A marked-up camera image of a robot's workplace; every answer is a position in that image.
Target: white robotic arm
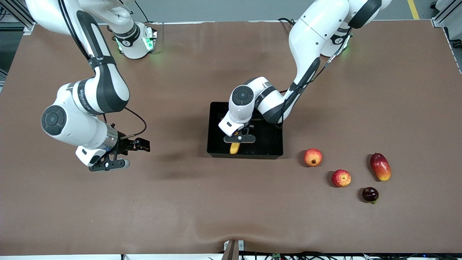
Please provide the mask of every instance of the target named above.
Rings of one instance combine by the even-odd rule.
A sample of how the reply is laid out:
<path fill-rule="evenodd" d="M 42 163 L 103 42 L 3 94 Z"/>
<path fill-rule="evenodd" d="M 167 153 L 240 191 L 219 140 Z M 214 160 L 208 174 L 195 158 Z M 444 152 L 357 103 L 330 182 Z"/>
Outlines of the white robotic arm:
<path fill-rule="evenodd" d="M 289 47 L 297 66 L 297 75 L 283 96 L 264 77 L 253 78 L 236 87 L 229 99 L 229 111 L 219 123 L 220 129 L 227 135 L 229 142 L 245 140 L 241 133 L 233 136 L 249 124 L 252 112 L 256 108 L 268 123 L 279 124 L 290 114 L 293 106 L 320 65 L 321 52 L 337 55 L 349 34 L 350 27 L 361 28 L 369 23 L 381 7 L 388 6 L 391 0 L 315 0 L 302 14 L 289 34 Z"/>
<path fill-rule="evenodd" d="M 46 29 L 73 36 L 95 72 L 92 78 L 60 87 L 55 102 L 43 112 L 43 130 L 54 139 L 78 146 L 77 157 L 95 171 L 128 167 L 128 160 L 116 157 L 109 160 L 109 153 L 149 151 L 149 142 L 141 138 L 130 141 L 97 118 L 123 110 L 130 94 L 95 19 L 83 11 L 78 0 L 26 0 L 26 3 L 32 16 Z M 95 163 L 102 165 L 95 168 Z"/>

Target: apple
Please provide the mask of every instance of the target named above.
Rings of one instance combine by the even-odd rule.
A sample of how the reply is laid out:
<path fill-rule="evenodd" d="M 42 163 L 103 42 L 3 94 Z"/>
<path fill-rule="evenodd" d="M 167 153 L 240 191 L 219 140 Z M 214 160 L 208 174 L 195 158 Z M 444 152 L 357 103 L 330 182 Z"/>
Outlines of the apple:
<path fill-rule="evenodd" d="M 382 154 L 375 153 L 371 157 L 371 167 L 374 170 L 377 178 L 381 181 L 387 181 L 391 177 L 390 165 Z"/>
<path fill-rule="evenodd" d="M 332 174 L 332 183 L 337 187 L 346 187 L 351 182 L 351 175 L 345 170 L 336 170 Z"/>
<path fill-rule="evenodd" d="M 318 166 L 322 161 L 321 151 L 316 148 L 310 148 L 305 152 L 305 163 L 309 166 Z"/>

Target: black box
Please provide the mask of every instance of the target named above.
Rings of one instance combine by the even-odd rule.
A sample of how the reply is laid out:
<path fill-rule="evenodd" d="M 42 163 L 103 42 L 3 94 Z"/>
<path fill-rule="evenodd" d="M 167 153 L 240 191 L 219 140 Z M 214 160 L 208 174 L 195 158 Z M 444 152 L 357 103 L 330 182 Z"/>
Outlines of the black box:
<path fill-rule="evenodd" d="M 256 137 L 255 143 L 241 143 L 235 155 L 230 154 L 230 143 L 225 143 L 225 133 L 218 127 L 221 119 L 228 112 L 228 102 L 210 103 L 208 120 L 207 152 L 212 157 L 248 158 L 248 159 L 277 159 L 284 153 L 282 129 L 269 124 L 258 110 L 254 110 L 249 134 Z"/>

